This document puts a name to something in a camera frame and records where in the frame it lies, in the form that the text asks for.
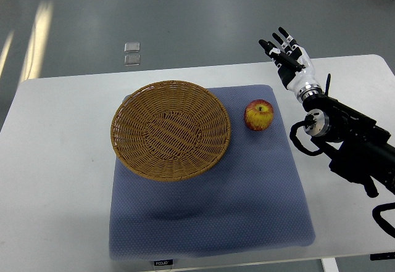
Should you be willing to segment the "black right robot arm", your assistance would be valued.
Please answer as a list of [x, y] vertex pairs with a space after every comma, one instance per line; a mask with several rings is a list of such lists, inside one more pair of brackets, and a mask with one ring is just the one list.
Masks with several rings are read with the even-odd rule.
[[376, 121], [328, 95], [330, 78], [321, 87], [306, 50], [282, 27], [273, 33], [276, 43], [259, 40], [277, 67], [283, 86], [294, 93], [307, 115], [289, 134], [294, 146], [309, 156], [325, 154], [332, 172], [361, 184], [377, 197], [375, 181], [394, 192], [394, 147], [391, 135]]

